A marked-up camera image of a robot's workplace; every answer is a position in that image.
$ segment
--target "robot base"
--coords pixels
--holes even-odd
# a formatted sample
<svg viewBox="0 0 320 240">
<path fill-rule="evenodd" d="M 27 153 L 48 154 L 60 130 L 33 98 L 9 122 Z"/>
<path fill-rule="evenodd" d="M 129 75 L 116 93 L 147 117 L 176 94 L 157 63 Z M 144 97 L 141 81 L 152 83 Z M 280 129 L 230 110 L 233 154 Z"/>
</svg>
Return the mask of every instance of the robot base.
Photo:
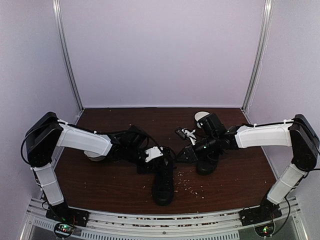
<svg viewBox="0 0 320 240">
<path fill-rule="evenodd" d="M 266 221 L 272 221 L 273 219 L 279 218 L 282 216 L 281 210 L 279 208 L 277 208 L 272 215 L 274 215 L 274 217 L 271 217 L 270 215 L 266 215 L 265 217 L 261 217 L 261 207 L 255 207 L 255 208 L 249 208 L 249 209 L 244 209 L 242 211 L 239 212 L 240 215 L 240 220 L 242 223 L 242 226 L 248 226 L 248 225 L 252 225 L 252 224 L 259 224 L 262 222 L 266 222 Z"/>
<path fill-rule="evenodd" d="M 67 224 L 70 225 L 76 225 L 79 227 L 86 227 L 87 226 L 87 222 L 89 219 L 89 212 L 88 211 L 84 211 L 84 210 L 79 210 L 79 209 L 73 209 L 73 208 L 69 208 L 70 214 L 72 216 L 74 216 L 75 219 L 75 223 L 74 220 L 70 220 L 70 221 L 66 221 Z M 45 217 L 48 219 L 52 219 L 55 220 L 57 222 L 61 222 L 61 219 L 57 217 L 57 215 L 55 215 L 50 209 L 48 209 L 46 211 Z"/>
</svg>

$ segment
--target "wooden table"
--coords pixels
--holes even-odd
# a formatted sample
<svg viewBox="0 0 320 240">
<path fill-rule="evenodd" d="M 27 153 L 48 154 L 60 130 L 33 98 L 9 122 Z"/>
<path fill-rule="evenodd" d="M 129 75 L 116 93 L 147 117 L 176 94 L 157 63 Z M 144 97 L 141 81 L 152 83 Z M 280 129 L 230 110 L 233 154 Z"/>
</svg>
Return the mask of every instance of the wooden table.
<svg viewBox="0 0 320 240">
<path fill-rule="evenodd" d="M 198 111 L 216 113 L 227 128 L 247 122 L 237 108 L 100 108 L 86 109 L 78 125 L 101 132 L 136 125 L 178 153 L 189 142 L 174 130 L 178 126 L 193 129 Z M 275 182 L 260 147 L 227 151 L 209 176 L 197 175 L 192 164 L 176 166 L 177 192 L 169 206 L 158 206 L 152 199 L 154 175 L 139 175 L 135 165 L 125 161 L 93 162 L 80 150 L 65 149 L 55 172 L 70 206 L 129 214 L 203 213 L 254 206 Z"/>
</svg>

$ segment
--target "vertical metal post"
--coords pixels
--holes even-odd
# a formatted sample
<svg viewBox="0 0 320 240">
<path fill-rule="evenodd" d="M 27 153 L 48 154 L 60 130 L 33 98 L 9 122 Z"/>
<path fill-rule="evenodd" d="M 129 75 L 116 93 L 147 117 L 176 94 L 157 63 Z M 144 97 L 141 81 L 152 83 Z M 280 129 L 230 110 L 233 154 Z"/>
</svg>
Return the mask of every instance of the vertical metal post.
<svg viewBox="0 0 320 240">
<path fill-rule="evenodd" d="M 262 25 L 261 25 L 261 31 L 260 31 L 260 38 L 258 42 L 258 48 L 256 51 L 255 61 L 251 73 L 251 78 L 249 82 L 249 86 L 245 95 L 245 99 L 243 102 L 242 110 L 245 113 L 248 113 L 250 102 L 252 100 L 253 94 L 255 92 L 255 88 L 257 85 L 259 73 L 261 70 L 261 61 L 263 57 L 263 53 L 266 48 L 266 43 L 268 39 L 268 33 L 270 29 L 270 21 L 271 21 L 271 12 L 273 7 L 273 1 L 274 0 L 265 0 L 264 4 L 264 12 L 262 17 Z"/>
<path fill-rule="evenodd" d="M 60 9 L 60 0 L 52 0 L 52 2 L 53 2 L 55 21 L 56 21 L 56 25 L 58 28 L 60 43 L 61 43 L 62 52 L 63 52 L 65 68 L 66 68 L 66 71 L 68 74 L 68 78 L 70 81 L 73 95 L 75 97 L 76 104 L 77 104 L 79 110 L 82 111 L 84 109 L 84 107 L 81 102 L 81 98 L 80 98 L 77 84 L 75 81 L 75 76 L 74 76 L 74 73 L 73 73 L 73 70 L 71 67 L 70 56 L 69 56 L 68 49 L 67 49 L 66 36 L 65 36 L 64 25 L 63 25 L 61 9 Z"/>
</svg>

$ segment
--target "white round object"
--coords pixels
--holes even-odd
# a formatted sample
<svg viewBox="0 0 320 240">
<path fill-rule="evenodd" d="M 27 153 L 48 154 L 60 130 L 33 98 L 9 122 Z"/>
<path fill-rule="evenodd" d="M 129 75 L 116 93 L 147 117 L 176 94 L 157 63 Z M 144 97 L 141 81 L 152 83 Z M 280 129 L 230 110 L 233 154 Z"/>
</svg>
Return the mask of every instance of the white round object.
<svg viewBox="0 0 320 240">
<path fill-rule="evenodd" d="M 198 111 L 195 115 L 194 115 L 194 121 L 196 122 L 196 126 L 198 128 L 201 128 L 200 124 L 198 123 L 198 121 L 200 119 L 202 119 L 203 117 L 209 115 L 210 113 L 207 111 Z"/>
</svg>

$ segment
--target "white wall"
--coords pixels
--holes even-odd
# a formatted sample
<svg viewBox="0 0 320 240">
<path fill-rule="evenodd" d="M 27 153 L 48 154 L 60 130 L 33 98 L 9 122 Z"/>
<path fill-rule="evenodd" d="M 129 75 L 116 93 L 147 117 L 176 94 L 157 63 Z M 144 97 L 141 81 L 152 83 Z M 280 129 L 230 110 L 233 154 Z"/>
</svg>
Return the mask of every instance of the white wall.
<svg viewBox="0 0 320 240">
<path fill-rule="evenodd" d="M 320 135 L 320 1 L 275 2 L 262 65 L 250 120 L 269 123 L 302 113 Z M 285 147 L 266 153 L 277 174 L 293 156 Z M 295 192 L 312 240 L 320 235 L 319 182 L 319 172 L 312 172 Z"/>
<path fill-rule="evenodd" d="M 76 120 L 51 0 L 0 1 L 0 235 L 17 239 L 33 173 L 20 157 L 26 131 L 48 111 Z"/>
<path fill-rule="evenodd" d="M 62 0 L 85 107 L 240 107 L 264 0 Z"/>
</svg>

